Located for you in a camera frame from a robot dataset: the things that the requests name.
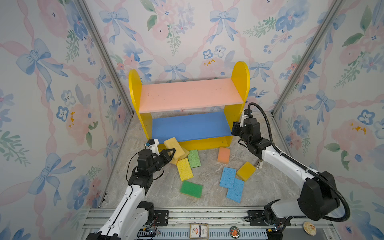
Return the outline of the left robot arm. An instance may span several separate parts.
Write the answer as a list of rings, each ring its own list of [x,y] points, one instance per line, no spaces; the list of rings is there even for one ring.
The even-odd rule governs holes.
[[[128,187],[112,216],[97,233],[87,240],[133,240],[144,226],[155,222],[154,204],[144,201],[151,187],[153,174],[170,163],[176,149],[162,150],[159,154],[150,149],[139,151],[137,166],[128,180]]]

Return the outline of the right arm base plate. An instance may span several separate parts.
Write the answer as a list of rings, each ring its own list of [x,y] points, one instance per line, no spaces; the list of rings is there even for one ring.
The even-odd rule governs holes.
[[[244,220],[252,227],[284,227],[291,226],[291,221],[287,218],[273,217],[272,214],[265,213],[264,210],[248,210]]]

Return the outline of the bright yellow sponge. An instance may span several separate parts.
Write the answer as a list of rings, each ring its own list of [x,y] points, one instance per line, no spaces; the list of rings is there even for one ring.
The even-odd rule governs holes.
[[[189,160],[182,159],[177,162],[177,168],[181,181],[186,181],[194,177]]]

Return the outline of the dark green sponge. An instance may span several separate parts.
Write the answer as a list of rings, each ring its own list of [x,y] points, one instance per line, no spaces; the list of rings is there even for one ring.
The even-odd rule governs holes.
[[[191,183],[188,181],[183,181],[180,193],[194,197],[197,199],[200,199],[202,197],[202,192],[203,192],[203,186],[195,183]]]

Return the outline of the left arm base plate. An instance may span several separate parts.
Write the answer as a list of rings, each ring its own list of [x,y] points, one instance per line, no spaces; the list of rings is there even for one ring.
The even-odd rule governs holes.
[[[166,227],[169,222],[169,210],[150,210],[144,227]]]

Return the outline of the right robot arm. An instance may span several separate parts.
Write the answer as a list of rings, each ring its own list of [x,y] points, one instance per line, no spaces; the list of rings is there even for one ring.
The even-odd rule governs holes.
[[[261,168],[267,162],[275,166],[290,178],[301,190],[297,199],[275,200],[264,207],[263,213],[254,218],[256,222],[276,225],[289,217],[309,218],[313,221],[324,219],[341,205],[341,198],[336,194],[336,184],[333,175],[328,172],[319,173],[301,163],[294,163],[271,141],[261,135],[261,126],[256,119],[243,118],[234,122],[232,135],[244,142],[249,152],[258,160],[256,168]]]

